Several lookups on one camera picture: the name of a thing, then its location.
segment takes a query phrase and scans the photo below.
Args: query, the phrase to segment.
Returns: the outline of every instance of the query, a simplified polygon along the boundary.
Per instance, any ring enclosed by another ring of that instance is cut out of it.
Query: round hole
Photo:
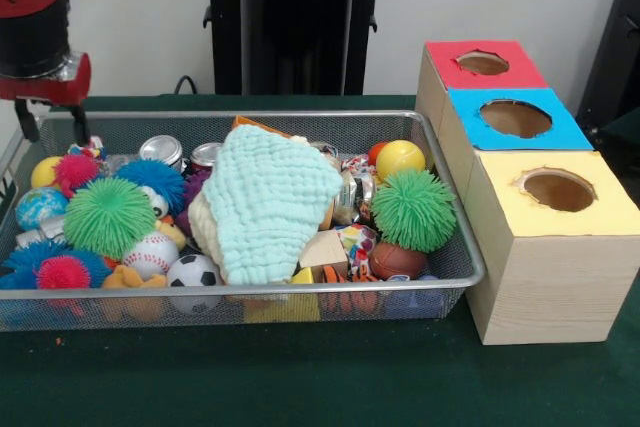
[[[500,75],[509,70],[509,62],[490,52],[474,50],[456,59],[462,70],[480,75]]]
[[[536,106],[518,100],[494,100],[480,113],[484,121],[498,132],[531,139],[551,129],[551,117]]]
[[[541,204],[563,212],[580,212],[596,199],[586,180],[564,170],[543,169],[534,173],[525,180],[524,190]]]

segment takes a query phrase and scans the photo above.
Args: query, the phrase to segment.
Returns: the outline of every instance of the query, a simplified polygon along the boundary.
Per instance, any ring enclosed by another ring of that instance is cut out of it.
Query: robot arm
[[[82,101],[89,93],[91,64],[72,52],[68,40],[69,0],[0,0],[0,99],[13,101],[23,133],[38,140],[27,100],[68,108],[76,141],[89,131]]]

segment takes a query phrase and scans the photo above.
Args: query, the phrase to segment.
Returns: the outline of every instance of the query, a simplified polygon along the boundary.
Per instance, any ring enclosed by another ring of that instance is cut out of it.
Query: wooden box
[[[440,146],[464,202],[476,150],[592,150],[551,89],[449,90]]]
[[[520,44],[513,41],[427,42],[422,56],[416,111],[437,136],[449,89],[534,89],[547,83]]]
[[[484,344],[595,342],[640,265],[640,212],[596,152],[478,152],[466,210],[487,265]]]

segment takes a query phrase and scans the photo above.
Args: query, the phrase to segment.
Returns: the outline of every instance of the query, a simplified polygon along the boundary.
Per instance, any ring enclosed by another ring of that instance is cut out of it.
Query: yellow ball
[[[385,180],[389,175],[402,170],[424,170],[427,161],[420,148],[408,140],[394,140],[383,147],[378,154],[376,169],[378,176]]]
[[[41,161],[31,173],[31,188],[48,187],[56,180],[54,167],[62,160],[62,157],[47,157]]]

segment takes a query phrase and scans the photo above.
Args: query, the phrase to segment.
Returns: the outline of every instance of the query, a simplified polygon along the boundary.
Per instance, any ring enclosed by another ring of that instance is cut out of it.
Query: soccer ball
[[[205,255],[187,255],[178,259],[167,272],[170,287],[209,287],[222,285],[220,269]],[[187,315],[203,314],[220,303],[220,296],[171,297],[171,303]]]

